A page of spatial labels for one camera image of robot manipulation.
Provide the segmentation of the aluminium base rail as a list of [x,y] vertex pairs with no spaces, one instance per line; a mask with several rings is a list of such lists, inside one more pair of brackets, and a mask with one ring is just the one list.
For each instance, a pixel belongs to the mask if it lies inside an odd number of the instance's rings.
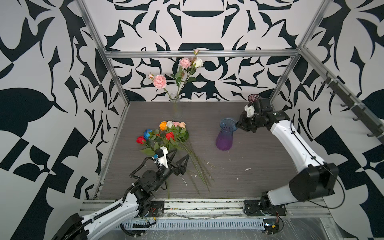
[[[173,199],[163,200],[162,213],[178,216],[222,216],[242,215],[244,213],[245,199]],[[88,215],[101,210],[114,200],[85,200],[80,208],[79,215]],[[325,202],[315,199],[312,202],[291,203],[284,206],[286,215],[289,217],[318,217],[329,216],[330,211],[319,207]]]

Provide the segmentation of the orange artificial rose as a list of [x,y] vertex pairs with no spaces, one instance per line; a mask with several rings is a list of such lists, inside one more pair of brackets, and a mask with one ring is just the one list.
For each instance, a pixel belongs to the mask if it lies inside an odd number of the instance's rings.
[[166,131],[168,129],[167,122],[163,121],[159,125],[160,131]]

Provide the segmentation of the small red artificial rose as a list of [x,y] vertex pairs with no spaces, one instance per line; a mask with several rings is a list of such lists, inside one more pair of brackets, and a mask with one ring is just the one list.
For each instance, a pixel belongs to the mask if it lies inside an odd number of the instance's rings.
[[210,192],[211,183],[214,179],[202,159],[195,153],[192,143],[189,140],[188,131],[186,129],[168,130],[166,131],[165,139],[168,147],[171,147],[171,149],[182,150],[189,155],[193,169],[187,170],[187,172],[198,195],[200,194],[200,189],[197,184],[198,180],[204,185],[208,192]]

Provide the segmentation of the smoky pink glass vase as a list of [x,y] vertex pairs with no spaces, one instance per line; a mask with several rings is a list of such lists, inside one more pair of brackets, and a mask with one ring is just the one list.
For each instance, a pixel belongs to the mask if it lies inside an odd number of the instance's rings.
[[248,96],[248,102],[250,104],[257,103],[260,99],[262,99],[262,97],[258,94],[251,94]]

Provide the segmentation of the blue artificial rose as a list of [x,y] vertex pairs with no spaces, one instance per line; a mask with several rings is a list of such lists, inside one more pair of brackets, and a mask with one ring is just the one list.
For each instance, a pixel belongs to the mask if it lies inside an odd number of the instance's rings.
[[145,130],[143,137],[146,141],[150,140],[153,137],[153,131],[151,129]]

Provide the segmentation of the peach artificial rose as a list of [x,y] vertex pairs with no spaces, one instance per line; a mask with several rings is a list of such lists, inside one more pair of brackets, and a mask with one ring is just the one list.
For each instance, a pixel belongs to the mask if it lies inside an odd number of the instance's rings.
[[186,128],[186,123],[185,123],[185,122],[180,122],[180,123],[179,123],[179,127],[180,127],[181,129],[185,129],[185,128]]

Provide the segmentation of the purple blue glass vase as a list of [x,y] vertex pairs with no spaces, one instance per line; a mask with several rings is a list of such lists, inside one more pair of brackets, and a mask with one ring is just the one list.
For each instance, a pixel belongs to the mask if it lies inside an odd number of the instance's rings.
[[236,121],[230,118],[221,120],[220,132],[216,138],[216,147],[221,151],[228,151],[233,145],[233,133],[238,129]]

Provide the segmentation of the clear ribbed glass vase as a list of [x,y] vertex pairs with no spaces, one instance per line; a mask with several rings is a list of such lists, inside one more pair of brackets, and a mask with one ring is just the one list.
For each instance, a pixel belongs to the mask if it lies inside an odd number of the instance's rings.
[[171,103],[171,116],[174,121],[179,120],[183,113],[182,107],[180,104],[180,95],[177,93],[170,94],[170,103]]

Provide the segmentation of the grey wall hook rail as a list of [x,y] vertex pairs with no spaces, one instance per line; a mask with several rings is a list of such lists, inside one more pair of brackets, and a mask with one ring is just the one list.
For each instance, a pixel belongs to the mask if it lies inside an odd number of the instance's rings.
[[364,104],[358,97],[353,94],[345,84],[337,77],[326,72],[326,78],[322,82],[322,86],[331,89],[331,96],[337,96],[341,101],[341,107],[354,113],[355,122],[362,122],[371,132],[367,134],[369,138],[376,138],[381,144],[384,144],[384,123]]

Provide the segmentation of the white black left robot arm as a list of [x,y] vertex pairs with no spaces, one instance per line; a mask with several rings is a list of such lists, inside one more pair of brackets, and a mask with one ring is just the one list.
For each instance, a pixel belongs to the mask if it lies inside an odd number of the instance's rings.
[[190,156],[185,155],[176,163],[176,149],[161,147],[151,157],[130,173],[134,183],[121,199],[94,213],[80,216],[73,214],[53,236],[54,240],[98,240],[106,233],[120,227],[130,237],[143,236],[157,223],[151,212],[154,193],[171,175],[184,175]]

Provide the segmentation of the aluminium frame crossbar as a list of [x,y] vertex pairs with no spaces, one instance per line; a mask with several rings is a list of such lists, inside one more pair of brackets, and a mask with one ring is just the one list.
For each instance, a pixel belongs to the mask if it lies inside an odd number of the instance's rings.
[[[292,57],[298,54],[297,50],[199,50],[198,57]],[[194,51],[105,51],[108,59],[123,58],[182,58],[193,57]]]

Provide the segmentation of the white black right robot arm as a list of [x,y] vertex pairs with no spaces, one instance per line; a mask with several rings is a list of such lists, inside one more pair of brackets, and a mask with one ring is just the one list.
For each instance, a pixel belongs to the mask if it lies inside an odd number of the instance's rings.
[[266,128],[286,149],[298,173],[287,185],[262,193],[259,200],[246,200],[244,213],[247,216],[283,216],[287,204],[312,202],[333,195],[335,184],[340,182],[338,167],[316,154],[299,135],[288,115],[274,110],[268,98],[252,94],[248,101],[236,127],[253,133]]

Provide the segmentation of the cream artificial rose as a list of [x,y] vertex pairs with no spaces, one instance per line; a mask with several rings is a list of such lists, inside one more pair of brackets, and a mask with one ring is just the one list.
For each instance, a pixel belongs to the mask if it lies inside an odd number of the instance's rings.
[[172,121],[167,122],[167,128],[172,129],[174,127],[174,123]]

